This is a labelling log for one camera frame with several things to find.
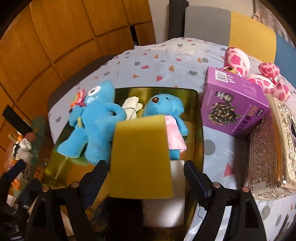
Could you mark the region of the grey yellow blue chair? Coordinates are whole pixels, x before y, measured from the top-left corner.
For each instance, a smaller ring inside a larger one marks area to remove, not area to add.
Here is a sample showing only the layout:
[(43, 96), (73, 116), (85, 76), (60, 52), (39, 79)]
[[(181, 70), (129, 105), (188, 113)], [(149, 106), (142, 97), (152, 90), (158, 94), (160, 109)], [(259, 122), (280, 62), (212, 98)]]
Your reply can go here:
[(234, 11), (189, 6), (185, 11), (184, 36), (228, 47), (237, 47), (262, 62), (271, 62), (295, 85), (295, 48), (279, 34)]

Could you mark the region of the yellow sponge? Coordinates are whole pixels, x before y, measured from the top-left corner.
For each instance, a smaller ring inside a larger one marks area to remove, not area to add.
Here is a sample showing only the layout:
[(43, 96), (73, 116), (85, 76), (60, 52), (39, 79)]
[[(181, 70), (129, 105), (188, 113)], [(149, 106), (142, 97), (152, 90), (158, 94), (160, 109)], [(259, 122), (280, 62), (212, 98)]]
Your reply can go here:
[(116, 124), (109, 178), (112, 198), (166, 199), (174, 196), (163, 115)]

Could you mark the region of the purple snack box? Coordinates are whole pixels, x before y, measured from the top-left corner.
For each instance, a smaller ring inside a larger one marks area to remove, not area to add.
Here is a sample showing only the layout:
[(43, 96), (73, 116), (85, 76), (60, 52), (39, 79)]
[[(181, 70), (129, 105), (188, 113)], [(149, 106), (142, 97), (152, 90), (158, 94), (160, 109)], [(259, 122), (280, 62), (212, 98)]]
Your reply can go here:
[(201, 103), (204, 126), (242, 137), (268, 112), (269, 104), (260, 86), (229, 71), (208, 67)]

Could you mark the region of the small blue bear pink dress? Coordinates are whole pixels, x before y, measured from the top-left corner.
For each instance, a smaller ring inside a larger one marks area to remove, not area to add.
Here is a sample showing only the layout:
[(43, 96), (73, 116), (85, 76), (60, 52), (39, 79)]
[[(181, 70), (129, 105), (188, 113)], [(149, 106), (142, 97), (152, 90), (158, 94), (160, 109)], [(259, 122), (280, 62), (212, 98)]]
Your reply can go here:
[(166, 134), (170, 160), (179, 160), (180, 154), (187, 150), (184, 137), (189, 133), (180, 115), (185, 111), (182, 101), (171, 94), (157, 94), (145, 105), (143, 117), (163, 115), (166, 122)]

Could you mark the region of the patterned plastic tablecloth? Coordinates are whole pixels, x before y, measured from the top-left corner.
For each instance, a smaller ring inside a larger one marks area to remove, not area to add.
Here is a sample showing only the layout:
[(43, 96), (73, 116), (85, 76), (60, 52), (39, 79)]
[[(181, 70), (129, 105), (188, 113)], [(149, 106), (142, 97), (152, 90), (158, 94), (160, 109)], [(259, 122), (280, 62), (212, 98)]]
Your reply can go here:
[[(191, 38), (137, 46), (106, 61), (99, 59), (70, 77), (51, 97), (49, 125), (54, 142), (69, 118), (70, 102), (80, 89), (90, 90), (105, 80), (115, 88), (177, 87), (201, 92), (209, 66), (222, 67), (226, 46)], [(240, 185), (247, 143), (220, 131), (203, 129), (205, 173), (227, 188)]]

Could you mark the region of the ornate silver tissue box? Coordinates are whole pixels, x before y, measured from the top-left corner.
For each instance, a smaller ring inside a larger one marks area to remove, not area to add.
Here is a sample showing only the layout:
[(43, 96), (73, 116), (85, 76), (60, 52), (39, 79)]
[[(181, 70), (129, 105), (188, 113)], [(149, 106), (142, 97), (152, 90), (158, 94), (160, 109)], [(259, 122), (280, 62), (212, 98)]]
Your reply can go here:
[(267, 94), (269, 111), (250, 134), (245, 183), (257, 199), (276, 200), (295, 194), (295, 117)]

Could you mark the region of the wooden wardrobe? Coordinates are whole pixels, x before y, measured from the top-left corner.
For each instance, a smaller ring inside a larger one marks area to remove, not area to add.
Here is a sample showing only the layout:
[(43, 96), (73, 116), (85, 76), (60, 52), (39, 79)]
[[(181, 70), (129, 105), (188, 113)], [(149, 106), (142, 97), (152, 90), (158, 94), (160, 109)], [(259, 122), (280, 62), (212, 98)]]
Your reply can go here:
[(46, 116), (56, 140), (79, 89), (139, 85), (133, 35), (155, 42), (148, 1), (29, 1), (1, 37), (1, 109)]

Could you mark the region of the gold metal tin tray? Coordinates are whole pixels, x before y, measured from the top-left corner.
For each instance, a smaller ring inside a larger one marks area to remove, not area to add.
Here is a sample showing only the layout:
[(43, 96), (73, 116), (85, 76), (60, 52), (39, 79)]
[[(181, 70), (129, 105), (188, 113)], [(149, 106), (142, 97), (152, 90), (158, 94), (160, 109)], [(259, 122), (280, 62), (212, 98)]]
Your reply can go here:
[(182, 101), (181, 119), (189, 134), (187, 150), (177, 161), (169, 159), (165, 119), (161, 114), (120, 122), (111, 152), (110, 169), (95, 202), (86, 210), (99, 240), (184, 240), (196, 209), (184, 162), (203, 168), (203, 132), (198, 93), (191, 89), (120, 88), (115, 102), (132, 96), (146, 104), (157, 94)]

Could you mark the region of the large blue plush monster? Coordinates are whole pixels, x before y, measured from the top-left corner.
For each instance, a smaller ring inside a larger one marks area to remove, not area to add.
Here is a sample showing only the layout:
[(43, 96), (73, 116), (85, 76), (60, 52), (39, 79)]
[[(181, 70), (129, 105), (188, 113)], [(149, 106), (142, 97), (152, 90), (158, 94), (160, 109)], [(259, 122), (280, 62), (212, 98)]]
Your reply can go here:
[(115, 126), (126, 120), (125, 110), (115, 102), (115, 88), (110, 80), (86, 93), (69, 115), (71, 135), (57, 147), (57, 152), (69, 158), (79, 158), (96, 165), (100, 160), (110, 162)]

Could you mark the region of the pink patterned curtain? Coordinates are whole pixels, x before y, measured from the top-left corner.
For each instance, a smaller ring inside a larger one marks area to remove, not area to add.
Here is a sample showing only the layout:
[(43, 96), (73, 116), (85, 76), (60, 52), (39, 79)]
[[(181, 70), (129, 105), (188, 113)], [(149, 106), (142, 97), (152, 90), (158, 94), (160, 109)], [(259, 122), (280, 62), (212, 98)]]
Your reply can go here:
[(265, 26), (272, 29), (274, 32), (278, 33), (281, 37), (283, 37), (287, 42), (292, 42), (290, 36), (280, 23), (280, 21), (276, 18), (276, 16), (260, 1), (254, 2), (254, 15), (253, 19), (264, 24)]

